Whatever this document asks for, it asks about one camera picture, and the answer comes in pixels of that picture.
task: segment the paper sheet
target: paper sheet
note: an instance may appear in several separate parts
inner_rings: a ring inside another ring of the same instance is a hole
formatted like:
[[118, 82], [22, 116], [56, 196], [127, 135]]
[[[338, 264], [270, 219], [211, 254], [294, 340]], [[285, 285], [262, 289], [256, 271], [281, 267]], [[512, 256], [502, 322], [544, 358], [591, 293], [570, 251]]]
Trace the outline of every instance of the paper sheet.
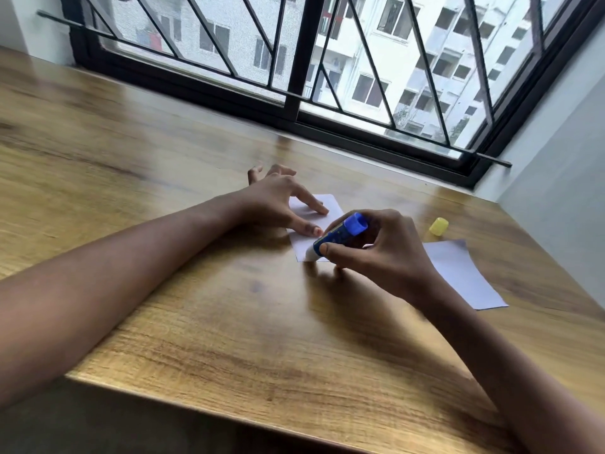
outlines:
[[[321, 215], [314, 210], [311, 210], [308, 205], [296, 197], [290, 198], [290, 208], [294, 213], [296, 213], [299, 217], [304, 218], [305, 220], [310, 221], [313, 224], [316, 224], [321, 229], [326, 229], [329, 224], [340, 218], [344, 215], [343, 210], [338, 205], [338, 202], [334, 196], [331, 194], [314, 194], [314, 196], [322, 201], [324, 205], [330, 211], [327, 215]], [[288, 229], [288, 234], [290, 235], [290, 242], [294, 247], [294, 252], [297, 255], [297, 260], [299, 262], [304, 261], [304, 255], [307, 252], [307, 249], [315, 242], [315, 237], [306, 237], [301, 234], [294, 232], [292, 229]], [[318, 261], [327, 261], [325, 258], [320, 258]]]
[[[290, 198], [290, 207], [299, 217], [325, 229], [332, 221], [343, 215], [343, 210], [331, 194], [314, 196], [324, 203], [330, 213], [326, 216], [320, 215], [295, 197]], [[315, 239], [297, 234], [291, 229], [288, 229], [288, 234], [297, 260], [304, 261], [305, 253]], [[431, 242], [424, 244], [424, 248], [439, 274], [473, 309], [480, 311], [507, 306], [473, 263], [464, 240]], [[327, 261], [327, 259], [321, 258], [319, 261]]]
[[508, 306], [481, 275], [464, 240], [430, 242], [424, 248], [439, 274], [473, 309]]

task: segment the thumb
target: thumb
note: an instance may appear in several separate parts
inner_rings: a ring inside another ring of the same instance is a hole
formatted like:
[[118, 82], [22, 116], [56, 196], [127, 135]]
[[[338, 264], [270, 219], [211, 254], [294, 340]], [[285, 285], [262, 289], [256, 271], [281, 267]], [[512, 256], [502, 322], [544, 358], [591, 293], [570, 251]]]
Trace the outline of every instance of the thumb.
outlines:
[[310, 221], [303, 220], [298, 215], [295, 215], [294, 212], [291, 214], [290, 225], [288, 228], [295, 230], [297, 233], [302, 234], [303, 236], [319, 237], [323, 234], [323, 231], [319, 226], [311, 223]]
[[341, 244], [323, 243], [320, 246], [320, 252], [335, 265], [348, 267], [363, 274], [362, 268], [368, 255], [367, 251], [359, 248], [345, 247]]

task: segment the blue glue stick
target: blue glue stick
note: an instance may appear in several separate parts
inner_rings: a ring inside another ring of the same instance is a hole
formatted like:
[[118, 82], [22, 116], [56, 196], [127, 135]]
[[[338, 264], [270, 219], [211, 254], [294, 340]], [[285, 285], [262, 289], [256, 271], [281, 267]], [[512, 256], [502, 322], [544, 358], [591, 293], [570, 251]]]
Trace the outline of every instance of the blue glue stick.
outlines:
[[368, 222], [364, 216], [355, 212], [351, 216], [347, 217], [341, 224], [336, 228], [329, 231], [325, 236], [320, 237], [313, 245], [311, 245], [307, 253], [305, 253], [305, 261], [317, 261], [322, 257], [320, 253], [320, 245], [323, 243], [336, 243], [346, 245], [352, 237], [357, 236], [368, 228]]

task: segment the black window frame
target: black window frame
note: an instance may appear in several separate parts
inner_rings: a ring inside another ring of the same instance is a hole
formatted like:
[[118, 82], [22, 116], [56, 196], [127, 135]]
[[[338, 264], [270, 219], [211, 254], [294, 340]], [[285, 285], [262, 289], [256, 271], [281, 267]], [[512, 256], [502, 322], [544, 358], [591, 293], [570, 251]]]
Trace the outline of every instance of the black window frame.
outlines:
[[[470, 141], [469, 152], [463, 153], [459, 159], [451, 159], [401, 140], [307, 113], [299, 108], [299, 97], [288, 95], [283, 106], [276, 105], [257, 96], [196, 79], [193, 75], [112, 52], [102, 46], [96, 32], [78, 26], [89, 25], [90, 8], [84, 6], [83, 0], [61, 2], [62, 17], [74, 23], [70, 28], [70, 40], [75, 62], [80, 67], [464, 188], [473, 188], [487, 172], [493, 163], [490, 157], [497, 158], [502, 153], [557, 76], [605, 17], [605, 0], [565, 0], [544, 28], [542, 53], [529, 54], [510, 81], [507, 91], [494, 102], [493, 122], [484, 122], [480, 126]], [[306, 0], [304, 3], [297, 48], [292, 52], [288, 85], [291, 94], [303, 94], [322, 5], [323, 0]], [[60, 20], [52, 15], [46, 17]]]

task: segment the yellow cap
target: yellow cap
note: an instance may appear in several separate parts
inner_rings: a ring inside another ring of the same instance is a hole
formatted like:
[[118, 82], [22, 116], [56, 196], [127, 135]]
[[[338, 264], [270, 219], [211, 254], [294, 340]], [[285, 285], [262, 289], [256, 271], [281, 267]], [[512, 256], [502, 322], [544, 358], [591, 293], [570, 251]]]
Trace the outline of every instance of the yellow cap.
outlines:
[[441, 236], [449, 225], [450, 223], [448, 222], [448, 220], [439, 217], [437, 218], [437, 220], [435, 220], [431, 227], [428, 228], [428, 230], [431, 232], [431, 234], [434, 234], [435, 236]]

